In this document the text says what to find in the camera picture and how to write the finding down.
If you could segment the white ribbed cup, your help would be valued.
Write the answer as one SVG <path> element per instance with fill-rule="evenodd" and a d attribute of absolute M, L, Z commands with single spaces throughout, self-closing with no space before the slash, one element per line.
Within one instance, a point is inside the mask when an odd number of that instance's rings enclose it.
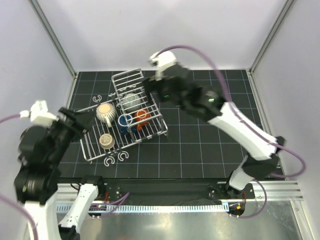
<path fill-rule="evenodd" d="M 108 128 L 112 127 L 112 122 L 116 118 L 116 108 L 112 103 L 102 103 L 96 108 L 96 117 Z"/>

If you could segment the orange patterned mug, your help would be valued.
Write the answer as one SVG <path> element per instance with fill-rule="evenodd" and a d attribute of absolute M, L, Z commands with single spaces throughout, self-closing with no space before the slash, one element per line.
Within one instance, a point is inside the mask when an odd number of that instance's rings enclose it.
<path fill-rule="evenodd" d="M 147 109 L 140 109 L 134 114 L 135 121 L 138 122 L 137 130 L 140 131 L 142 127 L 146 126 L 149 123 L 149 118 L 151 117 Z"/>

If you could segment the small brown cup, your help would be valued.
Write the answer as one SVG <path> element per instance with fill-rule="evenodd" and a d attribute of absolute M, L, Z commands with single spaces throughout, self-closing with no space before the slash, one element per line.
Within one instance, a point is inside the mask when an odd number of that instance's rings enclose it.
<path fill-rule="evenodd" d="M 115 145 L 115 139 L 114 137 L 109 133 L 104 133 L 99 138 L 99 145 L 105 149 L 109 150 L 114 147 Z"/>

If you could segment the grey speckled mug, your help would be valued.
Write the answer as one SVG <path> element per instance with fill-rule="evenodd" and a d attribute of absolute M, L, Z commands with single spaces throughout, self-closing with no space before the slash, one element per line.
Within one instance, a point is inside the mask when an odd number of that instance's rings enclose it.
<path fill-rule="evenodd" d="M 126 113 L 133 113 L 141 108 L 141 99 L 135 93 L 128 93 L 121 100 L 123 110 Z"/>

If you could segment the blue mug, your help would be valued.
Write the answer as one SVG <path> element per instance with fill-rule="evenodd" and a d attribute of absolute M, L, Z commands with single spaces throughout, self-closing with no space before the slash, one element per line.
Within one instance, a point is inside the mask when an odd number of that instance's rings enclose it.
<path fill-rule="evenodd" d="M 134 125 L 134 119 L 131 114 L 124 113 L 119 116 L 117 119 L 117 125 L 119 128 L 119 131 L 122 135 L 126 136 L 129 134 L 129 127 L 133 134 L 135 134 L 137 130 L 137 126 Z"/>

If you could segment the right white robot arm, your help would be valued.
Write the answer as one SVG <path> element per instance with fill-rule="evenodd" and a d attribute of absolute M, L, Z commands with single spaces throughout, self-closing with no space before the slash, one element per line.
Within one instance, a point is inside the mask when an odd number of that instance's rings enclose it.
<path fill-rule="evenodd" d="M 157 93 L 161 102 L 171 102 L 187 114 L 215 126 L 247 151 L 225 185 L 226 194 L 237 198 L 249 182 L 276 170 L 278 152 L 285 139 L 263 131 L 212 86 L 202 86 L 190 79 L 189 72 L 175 64 L 164 71 L 162 78 L 156 75 L 146 78 L 142 81 L 145 94 L 150 98 L 151 93 Z"/>

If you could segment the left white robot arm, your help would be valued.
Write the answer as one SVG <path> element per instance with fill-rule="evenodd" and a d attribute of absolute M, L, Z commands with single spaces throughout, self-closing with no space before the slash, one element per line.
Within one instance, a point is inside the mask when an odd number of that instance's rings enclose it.
<path fill-rule="evenodd" d="M 58 168 L 72 142 L 80 140 L 91 128 L 95 113 L 91 110 L 77 112 L 61 107 L 62 119 L 45 110 L 33 108 L 21 112 L 29 115 L 34 124 L 20 137 L 18 146 L 21 168 L 14 180 L 17 200 L 28 218 L 32 240 L 79 240 L 82 224 L 94 200 L 106 194 L 101 176 L 82 178 L 76 199 L 61 220 L 57 220 L 56 202 Z"/>

